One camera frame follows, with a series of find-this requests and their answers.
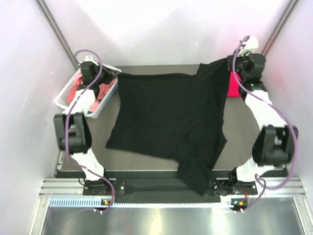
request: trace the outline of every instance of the metal floor panel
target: metal floor panel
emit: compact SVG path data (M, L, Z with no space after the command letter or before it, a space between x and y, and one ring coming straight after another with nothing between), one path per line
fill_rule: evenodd
M49 208L57 227L80 208ZM265 198L244 214L219 208L113 208L82 212L42 235L304 235L292 198Z
M133 74L158 74L182 72L195 74L198 65L129 66L122 71ZM97 119L88 118L92 134L92 149L106 170L176 170L178 164L172 160L160 159L126 151L106 149L119 112L120 100L115 92ZM259 133L257 122L241 98L228 98L224 110L223 132L227 144L221 153L215 169L233 169L243 164L250 156L254 141ZM75 165L63 163L62 170L81 170Z

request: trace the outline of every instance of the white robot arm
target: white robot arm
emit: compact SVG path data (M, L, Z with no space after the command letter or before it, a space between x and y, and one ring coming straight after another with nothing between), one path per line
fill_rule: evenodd
M260 101L253 95L239 89L240 95L259 125L260 134L253 146L251 158L232 172L232 177L235 178L233 183L254 182L255 174L261 176L267 171L283 166L291 162L293 156L292 137L287 124L268 105L272 102L260 80L266 60L263 55L253 54L257 47L257 39L250 36L243 44L236 60L236 71L241 78L241 84L253 95L264 101ZM231 70L232 59L233 55L228 56L229 70Z
M117 79L116 76L121 70L103 64L103 72L95 85L88 90L85 90L86 86L94 80L98 73L99 66L97 62L92 60L92 57L86 57L85 61L82 62L80 66L83 85L75 92L75 97L69 107L61 115L55 115L54 124L59 148L65 150L65 120L72 106L74 106L70 112L69 121L69 151L71 157L78 163L78 165L86 167L82 168L86 175L86 180L89 182L96 182L99 180L99 177L92 174L91 171L104 177L105 169L97 161L92 151L92 138L85 116L88 113L91 104L96 101L96 97L99 94L99 84L108 84L113 78Z

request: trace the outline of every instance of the cable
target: cable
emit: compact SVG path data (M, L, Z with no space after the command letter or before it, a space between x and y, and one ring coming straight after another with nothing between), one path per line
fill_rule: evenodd
M65 120L65 153L66 153L66 158L67 158L67 161L70 162L69 160L69 144L68 144L68 137L69 137L69 118L70 118L70 114L74 108L74 106L76 105L77 101L80 99L80 97L99 79L100 75L101 75L101 72L102 72L102 69L103 69L103 66L102 66L102 61L100 59L100 56L98 56L95 52L93 52L92 50L88 50L88 49L83 49L83 50L79 50L77 51L75 54L74 54L74 57L76 59L76 61L78 62L77 60L77 55L81 52L89 52L91 54L93 54L97 59L98 59L98 62L99 62L99 72L98 74L96 75L96 77L94 78L94 80L82 91L82 93L77 97L76 101L73 103L72 107L70 108L68 114L67 114L67 117L66 117L66 120ZM103 212L106 212L108 209L110 209L110 207L113 205L114 203L114 196L115 196L115 191L114 191L114 187L112 185L112 183L104 178L103 176L101 175L98 175L97 173L93 172L92 170L88 169L86 166L84 165L79 165L82 169L86 169L87 171L89 171L91 174L94 174L95 176L99 177L100 179L104 180L106 183L108 183L108 185L110 186L111 188L111 192L112 192L112 199L108 205L108 207L103 211Z
M289 180L290 178L292 177L293 173L294 173L294 168L295 168L295 165L296 165L296 162L298 160L298 143L297 143L297 137L296 137L296 134L293 130L293 127L292 127L292 124L290 123L290 121L288 120L288 118L274 105L270 104L270 103L267 103L265 100L263 100L262 98L256 96L255 94L253 94L252 92L250 92L249 90L247 90L239 81L238 77L237 77L237 73L236 73L236 59L237 59L237 56L238 56L238 53L240 51L240 48L241 46L243 45L244 42L246 42L248 39L249 39L250 36L245 36L239 43L237 49L235 50L235 53L234 53L234 59L233 59L233 63L232 63L232 70L233 70L233 74L234 74L234 77L236 79L236 82L238 83L238 85L249 95L253 96L254 98L256 98L257 100L261 101L261 102L264 102L266 103L268 106L270 106L273 110L276 111L276 113L278 113L278 115L286 122L289 130L290 130L290 133L291 133L291 136L292 136L292 140L293 140L293 146L294 146L294 154L293 154L293 160L291 162L291 168L290 168L290 171L289 171L289 174L288 176L283 180L283 182L279 185L276 185L276 186L272 186L272 187L266 187L266 183L262 184L261 181L261 178L259 177L256 177L255 180L260 184L262 185L264 188L268 189L268 190L276 190L276 189L279 189L281 187L283 187Z
M263 184L262 184L263 189L262 189L262 192L260 193L260 195L250 205L248 205L247 208L245 208L243 210L243 212L245 212L245 211L249 210L251 207L253 207L261 199L261 197L263 196L263 194L264 194L264 192L266 190L266 181L265 181L265 179L259 177L258 174L255 174L254 178L255 178L255 180L257 182L259 182L259 180L263 181Z
M79 182L80 185L85 186L84 184L82 184L82 183L80 182L80 178L78 178L78 182Z
M77 60L77 55L78 55L79 53L81 53L81 52L89 52L89 53L93 54L93 55L98 59L98 63L99 63L99 72L98 72L98 74L96 75L95 79L94 79L94 80L81 92L81 94L77 97L77 99L76 99L75 102L73 103L72 107L70 108L70 110L69 110L69 112L68 112L68 114L67 114L66 120L65 120L65 156L66 156L66 159L67 159L67 161L68 161L69 163L71 163L70 157L69 157L70 154L69 154L69 144L68 144L68 137L69 137L69 131L68 131L68 129L69 129L69 118L70 118L70 114L71 114L71 112L72 112L74 106L77 104L77 101L80 99L80 97L85 93L86 90L88 90L88 89L99 79L99 77L100 77L100 75L101 75L101 72L102 72L102 69L103 69L102 61L101 61L100 57L99 57L95 52L93 52L92 50L82 49L82 50L77 51L77 52L74 54L74 57L75 57L75 59L76 59L77 62L78 62L78 60ZM115 199L115 190L114 190L114 187L113 187L112 183L111 183L108 179L104 178L103 176L101 176L101 175L99 175L99 174L93 172L92 170L88 169L86 166L80 165L80 164L79 164L79 166L80 166L82 169L86 169L86 170L89 171L91 174L93 174L93 175L99 177L100 179L104 180L104 181L105 181L106 183L108 183L108 185L110 186L111 192L112 192L112 198L111 198L111 201L110 201L108 207L106 207L105 210L102 211L102 213L107 212L107 211L111 208L111 206L113 205L114 199ZM73 217L75 217L76 215L78 215L79 213L85 212L85 211L91 211L91 210L94 210L94 209L93 209L93 208L87 208L87 209L82 209L82 210L80 210L80 211L74 213L73 215L71 215L70 217L68 217L67 219L65 219L58 227L53 227L53 226L51 225L51 216L50 216L50 214L48 214L48 222L49 222L49 225L50 225L50 227L51 227L52 230L57 230L57 229L59 229L62 225L64 225L67 221L69 221L70 219L72 219Z
M249 200L249 192L248 189L245 188L245 200L248 201Z

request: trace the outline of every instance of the black t-shirt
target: black t-shirt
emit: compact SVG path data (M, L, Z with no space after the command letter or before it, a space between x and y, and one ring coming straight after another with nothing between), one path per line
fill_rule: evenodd
M174 159L178 177L203 195L226 144L229 77L226 59L200 64L195 75L121 73L120 111L107 148Z

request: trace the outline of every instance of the plastic basket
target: plastic basket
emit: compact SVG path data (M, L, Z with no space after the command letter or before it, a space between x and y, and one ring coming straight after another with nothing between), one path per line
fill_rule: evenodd
M68 93L70 92L70 90L74 86L74 79L75 79L76 75L79 73L80 73L80 69L74 74L74 76L68 81L68 83L63 87L61 92L55 98L54 103L57 106L59 106L60 108L62 108L62 109L68 108L69 104L67 102L67 96L68 96ZM117 78L116 78L114 84L111 86L108 93L101 100L97 109L94 112L92 112L91 114L87 114L86 116L93 118L93 119L96 119L100 115L101 111L106 106L106 104L108 103L108 101L110 100L112 95L114 94L115 90L117 89L117 86L118 86L118 83L117 83Z

